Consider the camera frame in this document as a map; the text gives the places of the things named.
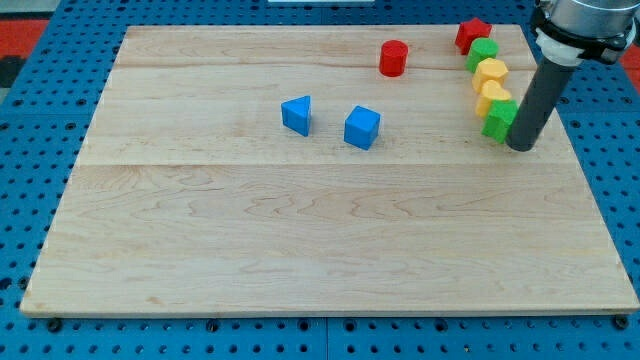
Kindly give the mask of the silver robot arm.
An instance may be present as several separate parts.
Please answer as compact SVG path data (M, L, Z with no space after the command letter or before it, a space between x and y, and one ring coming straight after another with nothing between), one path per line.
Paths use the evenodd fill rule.
M638 12L639 0L536 0L531 31L558 65L614 64L637 38Z

